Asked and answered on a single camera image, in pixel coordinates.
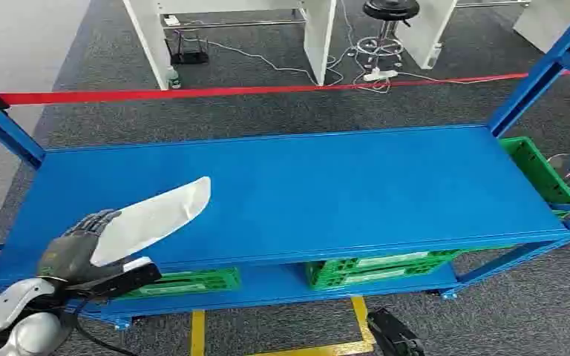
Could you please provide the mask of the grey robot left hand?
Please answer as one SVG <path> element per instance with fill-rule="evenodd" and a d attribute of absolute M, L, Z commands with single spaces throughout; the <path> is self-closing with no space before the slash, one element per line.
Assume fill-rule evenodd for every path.
<path fill-rule="evenodd" d="M 120 211 L 105 209 L 89 214 L 50 241 L 36 267 L 36 276 L 78 285 L 122 272 L 120 261 L 97 267 L 90 258 L 101 233 Z"/>

